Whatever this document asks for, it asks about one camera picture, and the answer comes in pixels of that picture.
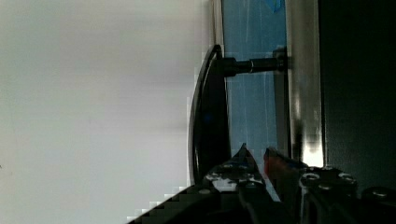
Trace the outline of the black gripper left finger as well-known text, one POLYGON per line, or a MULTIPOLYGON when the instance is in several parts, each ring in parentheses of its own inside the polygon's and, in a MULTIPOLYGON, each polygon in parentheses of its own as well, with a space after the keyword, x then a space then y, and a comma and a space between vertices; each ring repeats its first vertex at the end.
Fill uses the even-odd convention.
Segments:
POLYGON ((214 166, 204 176, 204 194, 211 192, 234 192, 239 185, 264 186, 265 181, 258 165, 244 143, 226 162, 214 166))

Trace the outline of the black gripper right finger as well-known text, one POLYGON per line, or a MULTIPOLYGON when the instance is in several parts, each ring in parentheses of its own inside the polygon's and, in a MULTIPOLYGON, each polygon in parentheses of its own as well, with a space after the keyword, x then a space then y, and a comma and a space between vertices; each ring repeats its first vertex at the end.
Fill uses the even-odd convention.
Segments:
POLYGON ((268 148, 264 173, 298 224, 396 224, 395 190, 370 187, 331 166, 314 167, 268 148))

